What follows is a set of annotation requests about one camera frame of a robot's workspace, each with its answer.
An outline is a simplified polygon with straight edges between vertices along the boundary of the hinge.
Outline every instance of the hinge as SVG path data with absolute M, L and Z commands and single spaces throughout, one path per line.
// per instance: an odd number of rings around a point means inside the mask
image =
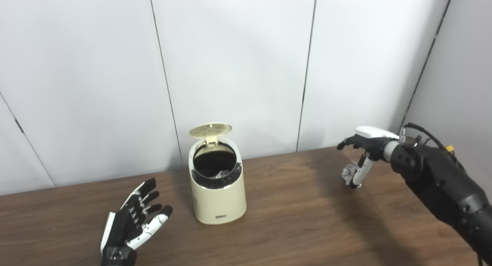
M 207 147 L 215 147 L 218 144 L 216 136 L 208 136 L 205 138 L 205 142 L 207 142 Z
M 21 132 L 24 133 L 24 130 L 22 129 L 21 124 L 19 124 L 19 121 L 17 120 L 17 118 L 15 119 L 15 122 L 16 122 L 17 126 L 19 127 L 19 129 L 21 130 Z

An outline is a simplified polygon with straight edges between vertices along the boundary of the white fingertip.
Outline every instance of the white fingertip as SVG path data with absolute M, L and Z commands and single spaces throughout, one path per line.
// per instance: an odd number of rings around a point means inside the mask
M 142 246 L 143 243 L 147 242 L 157 231 L 162 227 L 162 225 L 167 221 L 167 216 L 165 214 L 158 214 L 152 218 L 149 224 L 142 225 L 142 234 L 130 240 L 127 245 L 128 247 L 136 250 L 138 247 Z
M 102 233 L 101 254 L 102 254 L 102 250 L 104 249 L 104 246 L 108 242 L 109 232 L 111 231 L 111 227 L 113 226 L 115 215 L 116 214 L 114 212 L 109 212 L 108 220 L 106 220 L 106 227 L 104 228 L 104 233 Z

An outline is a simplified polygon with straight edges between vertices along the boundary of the black cable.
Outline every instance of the black cable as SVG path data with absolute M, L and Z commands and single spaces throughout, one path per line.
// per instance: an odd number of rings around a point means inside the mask
M 451 157 L 451 159 L 456 163 L 456 165 L 461 168 L 461 170 L 463 170 L 465 173 L 466 173 L 466 169 L 464 168 L 464 166 L 460 163 L 460 161 L 457 159 L 456 155 L 455 155 L 455 152 L 452 151 L 452 152 L 448 152 L 448 150 L 446 149 L 446 147 L 444 147 L 444 145 L 441 143 L 441 141 L 439 141 L 435 136 L 432 135 L 432 133 L 428 132 L 426 129 L 424 129 L 423 127 L 417 125 L 417 124 L 414 124 L 414 123 L 407 123 L 404 128 L 411 128 L 411 129 L 415 129 L 417 131 L 420 131 L 422 133 L 425 133 L 429 138 L 427 138 L 427 140 L 424 142 L 424 145 L 429 141 L 429 140 L 432 140 L 435 142 L 435 144 L 437 145 L 437 147 L 439 147 L 439 149 L 443 150 L 443 152 L 449 154 L 449 156 Z
M 417 131 L 421 131 L 422 133 L 425 133 L 429 138 L 432 139 L 432 141 L 435 142 L 435 144 L 439 147 L 439 149 L 447 152 L 446 147 L 444 147 L 444 145 L 441 143 L 441 141 L 437 140 L 437 138 L 435 138 L 435 136 L 433 136 L 432 133 L 428 132 L 426 129 L 422 128 L 421 126 L 414 124 L 414 123 L 408 123 L 404 126 L 404 128 L 411 128 L 411 129 L 415 129 Z
M 427 138 L 425 141 L 424 141 L 424 146 L 427 145 L 427 142 L 431 141 L 431 138 Z

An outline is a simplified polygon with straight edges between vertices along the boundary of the wooden table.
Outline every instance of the wooden table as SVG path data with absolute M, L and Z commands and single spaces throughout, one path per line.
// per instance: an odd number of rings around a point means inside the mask
M 341 169 L 361 150 L 326 148 L 244 161 L 248 210 L 218 226 L 193 214 L 187 170 L 0 196 L 0 264 L 100 264 L 110 210 L 155 177 L 174 213 L 138 249 L 138 266 L 458 266 L 474 252 L 438 222 L 384 162 L 363 186 Z

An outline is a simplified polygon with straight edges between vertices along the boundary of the cream trash can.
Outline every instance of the cream trash can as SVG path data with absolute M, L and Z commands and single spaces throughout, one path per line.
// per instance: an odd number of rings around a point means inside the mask
M 246 212 L 243 161 L 227 138 L 224 123 L 197 126 L 189 134 L 201 139 L 189 151 L 188 166 L 196 218 L 204 224 L 224 224 Z

